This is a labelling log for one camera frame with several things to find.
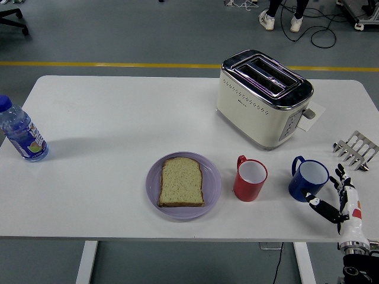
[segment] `black cable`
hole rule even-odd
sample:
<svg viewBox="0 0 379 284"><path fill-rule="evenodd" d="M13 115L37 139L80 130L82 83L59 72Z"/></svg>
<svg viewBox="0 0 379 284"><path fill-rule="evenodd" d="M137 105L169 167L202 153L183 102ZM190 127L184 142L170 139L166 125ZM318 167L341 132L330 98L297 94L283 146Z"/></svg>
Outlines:
<svg viewBox="0 0 379 284"><path fill-rule="evenodd" d="M335 34L335 33L334 33L329 27L330 27L330 25L332 24L332 22L335 21L334 18L335 18L335 17L339 17L340 14L338 14L338 15L333 15L333 17L330 19L330 18L328 18L326 15L324 15L321 11L319 11L319 10L317 10L317 9L315 9L315 10L316 10L316 11L319 11L319 12L322 14L322 16L316 16L316 17L314 17L314 18L326 17L327 19L330 20L329 25L327 25L327 27L324 27L324 26L321 26L321 25L315 25L315 26L312 26L312 27L309 27L308 29L306 29L305 32L303 32L303 33L301 34L301 36L299 36L298 39L293 40L293 39L289 38L289 36L285 33L284 28L283 28L283 24L282 24L282 15L283 15L283 10L284 10L284 8L285 8L286 10L290 11L289 8L285 6L286 1L287 1L287 0L285 0L285 1L284 1L284 4L282 4L282 11L281 11L281 13L280 13L280 24L281 24L282 31L283 31L283 33L284 33L284 35L285 35L286 38L288 38L290 41L292 41L293 43L295 43L296 41L299 41L299 39L301 39L301 38L305 35L305 33L306 33L308 30L310 30L310 29L312 29L312 28L321 28L321 30L315 31L315 32L312 34L312 36L311 36L311 38L310 38L311 43L312 43L314 46L316 46L316 47L318 47L318 48L320 48L320 49L329 49L329 48L333 47L333 46L336 44L336 42L337 42L337 36L336 36L336 34ZM332 44L332 45L330 45L330 46L319 46L319 45L317 45L316 43L314 43L314 41L313 41L313 37L314 37L317 33L321 32L321 31L329 31L329 32L332 33L332 35L333 35L333 37L334 37L334 41L333 41L333 44Z"/></svg>
<svg viewBox="0 0 379 284"><path fill-rule="evenodd" d="M275 278L274 278L274 282L273 282L272 284L275 284L275 281L277 280L277 276L278 276L278 269L279 269L280 261L282 260L283 245L284 245L284 243L282 243L282 246L281 246L281 248L280 248L280 256L279 256L279 262L278 262L278 266L277 266L277 271L275 271Z"/></svg>
<svg viewBox="0 0 379 284"><path fill-rule="evenodd" d="M294 13L295 14L295 12L296 12L296 6L292 6L291 8L290 7L288 7L288 6L285 6L284 4L282 5L283 6L283 8L284 9L286 9L288 12L292 12L292 13ZM315 15L315 16L310 16L310 15L304 15L304 17L306 17L306 18L321 18L321 17L325 17L325 18L327 18L328 20L331 20L331 21L333 21L333 22L347 22L347 20L346 20L346 17L345 17L345 15L343 14L343 13L341 13L341 14L336 14L336 15L334 15L334 14L332 14L332 15L325 15L324 13L322 13L320 10L318 10L318 9L316 9L316 8L306 8L306 10L315 10L316 12L318 12L320 15ZM344 17L344 21L336 21L336 20L334 20L334 18L335 17Z"/></svg>

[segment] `chair leg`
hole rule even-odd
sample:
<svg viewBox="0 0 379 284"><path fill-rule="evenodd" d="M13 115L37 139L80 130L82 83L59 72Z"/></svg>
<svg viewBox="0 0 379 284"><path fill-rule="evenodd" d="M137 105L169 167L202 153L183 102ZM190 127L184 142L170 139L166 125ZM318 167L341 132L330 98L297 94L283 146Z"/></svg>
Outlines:
<svg viewBox="0 0 379 284"><path fill-rule="evenodd" d="M3 18L6 16L9 16L9 15L12 15L12 14L16 14L17 18L19 18L19 19L21 19L23 17L23 14L21 13L20 9L12 9L12 10L8 10L8 11L2 11L2 12L0 12L0 24L11 25L13 27L23 28L23 34L25 36L27 34L29 34L29 31L28 31L28 28L26 25Z"/></svg>
<svg viewBox="0 0 379 284"><path fill-rule="evenodd" d="M16 14L17 18L21 19L23 17L23 14L21 13L20 9L12 9L7 11L1 11L0 12L0 18L6 17L12 14Z"/></svg>

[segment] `yellow floor line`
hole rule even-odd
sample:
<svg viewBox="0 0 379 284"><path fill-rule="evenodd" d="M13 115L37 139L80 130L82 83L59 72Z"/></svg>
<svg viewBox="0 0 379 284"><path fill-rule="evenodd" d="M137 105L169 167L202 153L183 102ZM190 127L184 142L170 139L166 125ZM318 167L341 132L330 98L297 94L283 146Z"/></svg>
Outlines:
<svg viewBox="0 0 379 284"><path fill-rule="evenodd" d="M180 63L107 63L107 62L8 62L0 61L0 66L68 66L68 67L142 67L142 68L188 68L219 69L220 64L180 64ZM292 70L341 71L341 72L379 72L375 67L327 67L327 66L288 66Z"/></svg>

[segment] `toast rack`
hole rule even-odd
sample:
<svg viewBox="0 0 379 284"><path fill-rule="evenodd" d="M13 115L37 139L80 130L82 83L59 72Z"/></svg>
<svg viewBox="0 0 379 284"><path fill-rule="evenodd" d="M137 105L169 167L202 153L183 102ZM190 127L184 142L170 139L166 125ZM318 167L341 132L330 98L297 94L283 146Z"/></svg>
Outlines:
<svg viewBox="0 0 379 284"><path fill-rule="evenodd" d="M338 143L334 143L333 153L338 150L341 150L338 157L346 155L344 162L351 159L349 166L356 164L355 170L367 172L369 170L367 163L378 153L379 147L356 130L348 141L340 140Z"/></svg>

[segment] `blue mug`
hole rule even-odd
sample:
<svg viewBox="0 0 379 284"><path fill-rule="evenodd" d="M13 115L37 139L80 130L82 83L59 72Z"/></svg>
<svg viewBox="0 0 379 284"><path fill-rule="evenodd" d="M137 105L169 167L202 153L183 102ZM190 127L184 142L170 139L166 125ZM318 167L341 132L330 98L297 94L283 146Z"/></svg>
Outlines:
<svg viewBox="0 0 379 284"><path fill-rule="evenodd" d="M328 180L329 172L323 164L298 156L292 162L292 179L288 190L293 198L306 202L301 190L305 189L311 194L316 195Z"/></svg>

